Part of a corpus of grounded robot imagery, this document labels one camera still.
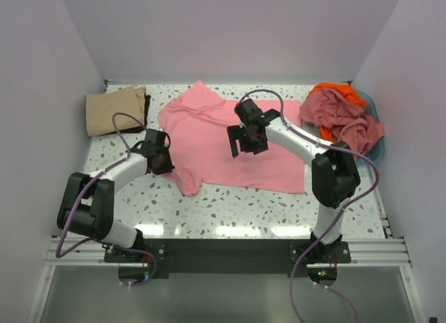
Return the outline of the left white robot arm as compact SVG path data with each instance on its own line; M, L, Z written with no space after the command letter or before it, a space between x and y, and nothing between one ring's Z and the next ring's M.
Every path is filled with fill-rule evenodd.
M174 169L168 133L147 129L144 139L128 147L124 157L91 173L70 175L56 219L62 231L58 249L68 232L120 247L129 262L144 255L141 231L114 219L114 196L146 174L161 175Z

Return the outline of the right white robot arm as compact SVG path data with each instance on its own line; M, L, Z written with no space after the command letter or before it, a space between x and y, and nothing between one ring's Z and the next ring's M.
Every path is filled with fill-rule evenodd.
M240 123L229 126L231 155L240 152L259 154L276 144L311 167L312 193L319 202L312 257L327 262L335 254L334 243L341 237L341 208L350 201L360 185L360 175L347 144L335 147L305 132L283 117L283 111L262 111L248 98L236 104Z

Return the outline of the light pink t-shirt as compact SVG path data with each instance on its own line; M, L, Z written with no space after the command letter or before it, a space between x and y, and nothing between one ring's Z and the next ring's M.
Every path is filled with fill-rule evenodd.
M286 149L270 143L257 155L232 156L226 130L239 123L235 106L203 82L169 101L157 116L171 138L174 170L164 177L184 195L197 194L202 183L304 193L304 163Z

